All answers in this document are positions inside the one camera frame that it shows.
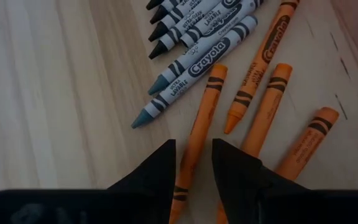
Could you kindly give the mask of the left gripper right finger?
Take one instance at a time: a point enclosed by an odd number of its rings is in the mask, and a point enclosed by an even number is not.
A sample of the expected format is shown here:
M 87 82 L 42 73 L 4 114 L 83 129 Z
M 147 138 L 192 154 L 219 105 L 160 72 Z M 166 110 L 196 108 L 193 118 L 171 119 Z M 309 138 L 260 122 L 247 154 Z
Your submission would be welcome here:
M 212 163 L 229 223 L 280 223 L 283 218 L 276 218 L 276 214 L 285 209 L 273 199 L 310 191 L 221 138 L 212 140 Z

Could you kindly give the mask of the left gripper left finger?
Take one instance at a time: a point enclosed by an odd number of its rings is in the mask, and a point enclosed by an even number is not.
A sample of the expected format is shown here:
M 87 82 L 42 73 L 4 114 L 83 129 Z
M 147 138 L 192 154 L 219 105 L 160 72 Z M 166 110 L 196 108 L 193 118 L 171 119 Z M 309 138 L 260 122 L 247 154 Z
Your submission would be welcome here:
M 130 174 L 110 186 L 110 223 L 168 223 L 176 172 L 176 140 L 166 140 Z

